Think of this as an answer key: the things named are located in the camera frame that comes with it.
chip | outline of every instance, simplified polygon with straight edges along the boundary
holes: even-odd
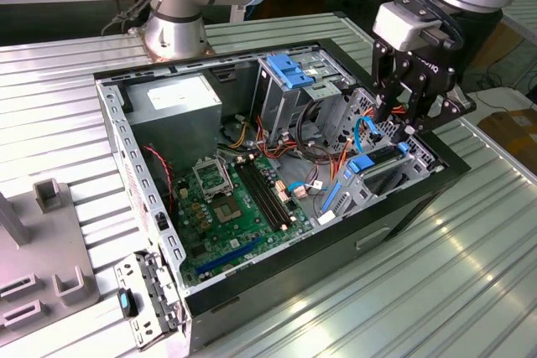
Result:
[[[207,253],[207,248],[205,247],[205,245],[200,244],[200,245],[192,247],[190,249],[190,252],[192,253],[193,257],[199,257],[202,254]]]
[[[221,223],[235,220],[242,216],[241,209],[233,196],[226,196],[221,197],[218,200],[213,200],[211,207]]]

metal bracket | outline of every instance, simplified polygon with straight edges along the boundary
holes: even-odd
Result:
[[[129,323],[136,345],[146,349],[186,322],[169,269],[156,254],[134,253],[114,266],[120,287],[130,290],[138,315]]]

aluminum table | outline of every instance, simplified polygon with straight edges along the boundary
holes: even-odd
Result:
[[[372,40],[331,13],[207,34],[217,52],[332,38],[371,67]],[[49,177],[70,185],[102,295],[1,357],[138,355],[112,265],[143,248],[143,237],[91,73],[147,63],[129,35],[0,48],[0,191],[15,195]],[[437,133],[473,168],[459,184],[403,234],[195,355],[536,354],[537,179],[466,119]],[[175,347],[172,336],[142,356],[178,356]]]

ram slot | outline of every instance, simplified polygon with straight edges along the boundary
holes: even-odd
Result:
[[[272,230],[277,231],[282,225],[289,225],[290,218],[257,169],[250,164],[238,165],[235,168]]]

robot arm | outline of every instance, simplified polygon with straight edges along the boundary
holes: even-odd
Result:
[[[398,142],[475,110],[456,85],[512,0],[394,0],[381,5],[373,31],[373,79],[377,110],[386,120],[409,91]],[[431,107],[442,98],[440,113]]]

